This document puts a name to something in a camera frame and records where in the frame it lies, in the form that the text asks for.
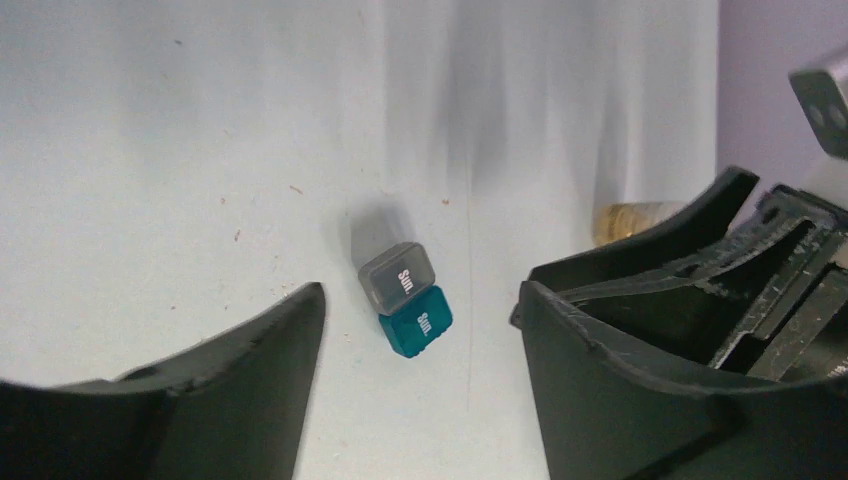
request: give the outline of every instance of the blurry black object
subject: blurry black object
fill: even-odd
[[[313,283],[119,381],[0,382],[0,478],[291,478],[324,313]]]
[[[554,479],[848,472],[848,214],[731,169],[664,224],[540,266],[522,330]]]

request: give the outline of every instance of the white surface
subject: white surface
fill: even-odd
[[[298,478],[547,478],[507,325],[519,282],[590,246],[593,203],[709,183],[716,16],[2,1],[0,377],[113,378],[318,280],[330,313]],[[454,312],[413,360],[350,264],[351,222],[383,204]]]

